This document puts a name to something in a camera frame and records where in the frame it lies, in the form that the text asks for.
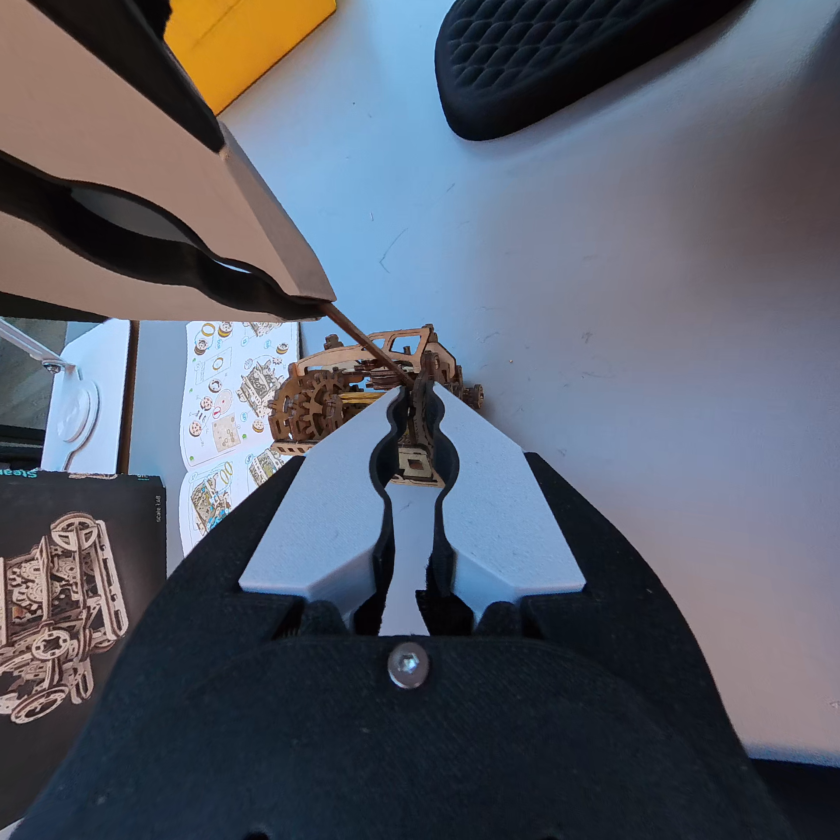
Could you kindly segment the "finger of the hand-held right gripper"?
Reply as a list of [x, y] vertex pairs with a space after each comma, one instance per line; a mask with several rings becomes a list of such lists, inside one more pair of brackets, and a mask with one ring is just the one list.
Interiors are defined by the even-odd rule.
[[2, 2], [2, 298], [321, 306], [306, 239], [134, 2]]
[[134, 232], [77, 200], [67, 182], [2, 158], [2, 315], [82, 321], [206, 319], [254, 312], [314, 320], [261, 269], [223, 265], [187, 241]]

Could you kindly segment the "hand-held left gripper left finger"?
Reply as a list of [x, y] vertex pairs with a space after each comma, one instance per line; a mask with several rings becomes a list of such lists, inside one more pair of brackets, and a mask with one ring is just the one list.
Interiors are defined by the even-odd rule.
[[239, 579], [246, 592], [327, 601], [376, 636], [394, 569], [392, 503], [408, 391], [397, 386], [309, 450]]

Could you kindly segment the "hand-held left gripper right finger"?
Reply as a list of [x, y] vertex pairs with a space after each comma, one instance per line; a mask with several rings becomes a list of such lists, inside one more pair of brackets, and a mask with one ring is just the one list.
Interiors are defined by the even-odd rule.
[[436, 499], [426, 587], [432, 635], [468, 635], [489, 605], [580, 592], [585, 578], [522, 448], [441, 384], [427, 386]]

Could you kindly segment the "wooden mechanical model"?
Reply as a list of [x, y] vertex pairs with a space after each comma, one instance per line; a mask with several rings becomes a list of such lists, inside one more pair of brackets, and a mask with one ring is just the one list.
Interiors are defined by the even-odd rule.
[[[434, 470], [434, 443], [425, 419], [425, 386], [436, 382], [475, 410], [484, 393], [468, 386], [461, 366], [438, 340], [430, 323], [418, 329], [375, 332], [373, 343], [407, 375], [410, 391], [406, 431], [398, 441], [394, 482], [417, 487], [442, 487]], [[396, 375], [360, 344], [343, 345], [336, 335], [324, 350], [291, 366], [286, 383], [269, 405], [274, 449], [282, 455], [305, 455], [382, 394], [398, 386]]]

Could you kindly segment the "thin wooden model strip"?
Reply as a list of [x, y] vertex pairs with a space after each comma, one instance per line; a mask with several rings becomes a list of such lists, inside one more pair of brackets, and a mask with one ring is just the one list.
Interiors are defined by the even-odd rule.
[[387, 367], [404, 386], [411, 390], [413, 388], [413, 380], [408, 376], [402, 367], [394, 362], [380, 347], [378, 347], [373, 340], [363, 333], [353, 322], [347, 318], [339, 309], [337, 309], [331, 302], [323, 301], [319, 304], [320, 311], [334, 322], [343, 331], [349, 334], [356, 342], [369, 351], [374, 358], [376, 358], [381, 365]]

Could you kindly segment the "black model kit box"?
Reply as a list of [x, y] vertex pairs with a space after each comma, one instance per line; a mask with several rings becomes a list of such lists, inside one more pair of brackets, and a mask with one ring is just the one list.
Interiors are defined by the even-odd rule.
[[2, 827], [87, 723], [165, 582], [165, 537], [159, 477], [2, 470]]

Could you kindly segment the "clear acrylic sign holder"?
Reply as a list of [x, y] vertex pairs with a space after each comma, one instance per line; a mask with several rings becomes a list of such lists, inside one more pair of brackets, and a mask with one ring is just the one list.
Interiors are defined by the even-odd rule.
[[32, 359], [41, 363], [53, 375], [64, 372], [68, 375], [76, 371], [76, 366], [60, 355], [33, 339], [26, 332], [1, 318], [1, 338], [25, 351]]

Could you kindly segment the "yellow box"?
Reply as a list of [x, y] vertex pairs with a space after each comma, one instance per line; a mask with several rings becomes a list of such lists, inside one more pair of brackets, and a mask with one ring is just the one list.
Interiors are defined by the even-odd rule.
[[335, 12], [334, 1], [172, 1], [164, 40], [215, 114]]

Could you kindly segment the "illustrated instruction booklet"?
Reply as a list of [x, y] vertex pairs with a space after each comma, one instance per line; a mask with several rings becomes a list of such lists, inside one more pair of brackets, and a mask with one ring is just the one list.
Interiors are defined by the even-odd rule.
[[287, 460], [270, 451], [269, 403], [298, 360], [299, 327], [197, 320], [185, 336], [179, 522], [189, 553]]

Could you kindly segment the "black office chair seat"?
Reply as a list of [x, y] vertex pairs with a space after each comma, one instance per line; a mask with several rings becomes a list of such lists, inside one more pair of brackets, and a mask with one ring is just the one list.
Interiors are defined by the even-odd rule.
[[739, 1], [457, 1], [435, 46], [444, 115], [493, 140], [665, 53]]

